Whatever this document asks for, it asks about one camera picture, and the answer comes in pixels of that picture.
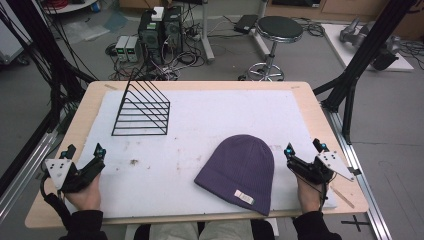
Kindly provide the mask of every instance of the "knit beanie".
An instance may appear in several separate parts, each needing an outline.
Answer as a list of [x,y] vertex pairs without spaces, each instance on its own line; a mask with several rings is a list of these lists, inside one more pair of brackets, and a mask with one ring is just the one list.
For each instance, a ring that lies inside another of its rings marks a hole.
[[274,157],[261,139],[235,135],[225,139],[194,182],[225,201],[268,216]]

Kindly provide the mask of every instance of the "beanie tag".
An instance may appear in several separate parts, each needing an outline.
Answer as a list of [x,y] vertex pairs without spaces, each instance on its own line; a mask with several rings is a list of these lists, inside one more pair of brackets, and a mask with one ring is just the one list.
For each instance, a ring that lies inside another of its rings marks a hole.
[[242,201],[247,202],[250,205],[253,205],[253,203],[255,203],[255,199],[253,199],[249,195],[246,195],[246,194],[240,192],[239,190],[236,190],[236,192],[234,193],[234,196],[240,198]]

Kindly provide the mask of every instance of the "white board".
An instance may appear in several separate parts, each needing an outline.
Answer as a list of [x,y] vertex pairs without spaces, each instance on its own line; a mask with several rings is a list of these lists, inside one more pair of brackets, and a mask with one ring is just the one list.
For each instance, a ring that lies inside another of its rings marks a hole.
[[[352,46],[351,43],[345,42],[342,43],[339,40],[340,31],[345,29],[348,25],[336,25],[336,24],[322,24],[322,27],[325,29],[325,35],[327,39],[330,41],[331,45],[333,46],[333,49],[337,53],[337,56],[339,57],[340,61],[343,63],[343,65],[346,67],[349,65],[350,61],[352,60],[353,56],[355,55],[357,49]],[[362,26],[357,27],[357,32],[361,29]],[[396,57],[399,59],[393,62],[388,68],[386,68],[384,71],[397,71],[397,72],[407,72],[412,71],[414,68],[409,64],[404,57],[402,57],[399,53],[396,54]],[[368,66],[367,70],[374,70],[373,67]]]
[[[272,150],[271,210],[299,209],[296,178],[283,151],[291,142],[304,160],[313,161],[317,152],[290,91],[162,92],[171,101],[168,134],[162,136],[112,137],[123,92],[108,92],[103,99],[77,165],[93,158],[97,143],[106,149],[100,180],[105,218],[250,211],[193,181],[218,144],[237,134],[259,137]],[[326,203],[336,207],[332,193]]]

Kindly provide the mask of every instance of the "stool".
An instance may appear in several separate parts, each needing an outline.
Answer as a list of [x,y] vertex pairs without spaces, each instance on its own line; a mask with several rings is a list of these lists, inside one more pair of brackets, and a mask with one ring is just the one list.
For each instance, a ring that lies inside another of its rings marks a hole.
[[[272,77],[280,77],[279,81],[283,81],[283,71],[273,64],[277,43],[297,42],[302,37],[303,28],[290,18],[269,16],[258,20],[256,32],[263,38],[273,41],[272,49],[266,59],[266,63],[256,63],[251,66],[247,71],[247,76],[253,81],[272,81]],[[245,79],[245,75],[239,77],[239,80]]]

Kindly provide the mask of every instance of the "triangular wire structure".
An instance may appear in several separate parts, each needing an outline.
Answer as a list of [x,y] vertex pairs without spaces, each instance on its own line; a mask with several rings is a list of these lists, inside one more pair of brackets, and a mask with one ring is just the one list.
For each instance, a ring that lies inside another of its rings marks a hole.
[[171,102],[151,81],[128,80],[112,136],[166,135]]

